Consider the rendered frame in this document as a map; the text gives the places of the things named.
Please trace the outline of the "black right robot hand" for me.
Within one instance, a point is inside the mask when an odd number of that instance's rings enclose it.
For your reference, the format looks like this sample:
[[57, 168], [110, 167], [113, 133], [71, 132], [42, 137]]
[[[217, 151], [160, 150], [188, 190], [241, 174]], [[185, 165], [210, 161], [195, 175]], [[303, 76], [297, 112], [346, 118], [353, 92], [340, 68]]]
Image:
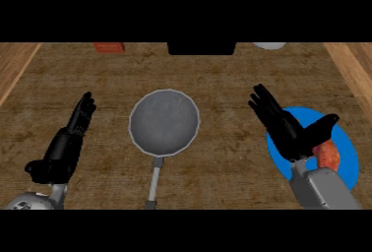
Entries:
[[331, 139], [333, 127], [340, 119], [338, 115], [328, 114], [307, 127], [303, 127], [293, 113], [282, 108], [266, 87], [259, 84], [253, 89], [248, 105], [266, 128], [282, 158], [294, 162], [312, 157], [313, 148]]

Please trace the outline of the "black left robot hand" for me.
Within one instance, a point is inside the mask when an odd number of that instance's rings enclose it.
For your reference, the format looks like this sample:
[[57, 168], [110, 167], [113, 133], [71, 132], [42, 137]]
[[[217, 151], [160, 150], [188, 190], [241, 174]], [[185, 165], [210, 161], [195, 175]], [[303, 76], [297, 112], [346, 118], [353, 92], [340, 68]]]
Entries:
[[36, 183], [65, 184], [70, 181], [95, 110], [95, 99], [88, 92], [77, 102], [67, 126], [58, 130], [52, 138], [45, 158], [33, 160], [26, 166]]

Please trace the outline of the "reddish orange pear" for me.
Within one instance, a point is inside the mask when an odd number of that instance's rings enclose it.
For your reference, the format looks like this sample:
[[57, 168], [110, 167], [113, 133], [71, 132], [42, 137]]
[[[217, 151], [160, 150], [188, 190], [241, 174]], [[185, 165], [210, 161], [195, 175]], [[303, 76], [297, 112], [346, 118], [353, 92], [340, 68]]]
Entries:
[[333, 140], [325, 141], [313, 148], [315, 157], [318, 159], [318, 167], [327, 167], [338, 170], [340, 153]]

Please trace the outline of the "blue plate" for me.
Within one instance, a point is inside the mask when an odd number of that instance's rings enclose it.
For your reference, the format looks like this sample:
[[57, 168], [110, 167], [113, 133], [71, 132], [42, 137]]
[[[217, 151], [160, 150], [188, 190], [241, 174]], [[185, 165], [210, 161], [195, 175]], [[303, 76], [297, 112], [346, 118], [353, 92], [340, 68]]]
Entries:
[[[294, 115], [300, 121], [303, 127], [307, 127], [316, 122], [325, 115], [315, 109], [305, 106], [290, 106], [285, 110]], [[358, 178], [361, 174], [361, 162], [358, 158], [358, 151], [352, 144], [349, 135], [338, 125], [333, 127], [331, 140], [340, 153], [340, 164], [337, 174], [349, 188], [353, 190], [358, 184]], [[285, 160], [279, 154], [271, 135], [266, 135], [268, 153], [274, 160], [275, 166], [287, 180], [293, 178], [291, 162]]]

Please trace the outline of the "grey frying pan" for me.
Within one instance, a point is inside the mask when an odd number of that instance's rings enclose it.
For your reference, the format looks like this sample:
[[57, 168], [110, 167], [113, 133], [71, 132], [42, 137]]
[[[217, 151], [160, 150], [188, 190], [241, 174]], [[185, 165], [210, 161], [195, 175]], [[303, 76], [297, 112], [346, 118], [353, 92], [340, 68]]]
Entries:
[[173, 89], [157, 90], [139, 100], [130, 115], [129, 133], [139, 150], [154, 157], [145, 208], [157, 207], [157, 184], [164, 159], [191, 146], [200, 131], [201, 115], [191, 96]]

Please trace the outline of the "white bowl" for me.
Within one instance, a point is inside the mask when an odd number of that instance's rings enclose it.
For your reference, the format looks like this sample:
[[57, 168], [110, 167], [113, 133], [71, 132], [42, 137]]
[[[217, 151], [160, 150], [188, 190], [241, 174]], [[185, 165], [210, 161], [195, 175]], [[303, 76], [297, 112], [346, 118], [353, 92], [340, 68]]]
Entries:
[[287, 42], [254, 42], [253, 44], [262, 49], [278, 50], [285, 47]]

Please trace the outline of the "black appliance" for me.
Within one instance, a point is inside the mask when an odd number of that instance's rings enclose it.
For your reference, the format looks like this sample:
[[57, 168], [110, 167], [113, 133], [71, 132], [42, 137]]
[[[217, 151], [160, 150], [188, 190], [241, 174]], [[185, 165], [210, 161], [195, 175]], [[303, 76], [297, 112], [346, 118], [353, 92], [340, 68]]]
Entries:
[[235, 43], [169, 42], [170, 55], [234, 55]]

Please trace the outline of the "red box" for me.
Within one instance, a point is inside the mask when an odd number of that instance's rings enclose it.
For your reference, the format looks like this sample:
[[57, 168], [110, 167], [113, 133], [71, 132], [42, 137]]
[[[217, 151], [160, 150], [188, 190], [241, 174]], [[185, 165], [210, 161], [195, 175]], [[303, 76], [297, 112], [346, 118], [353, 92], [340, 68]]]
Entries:
[[126, 45], [121, 42], [95, 42], [93, 45], [99, 53], [126, 52]]

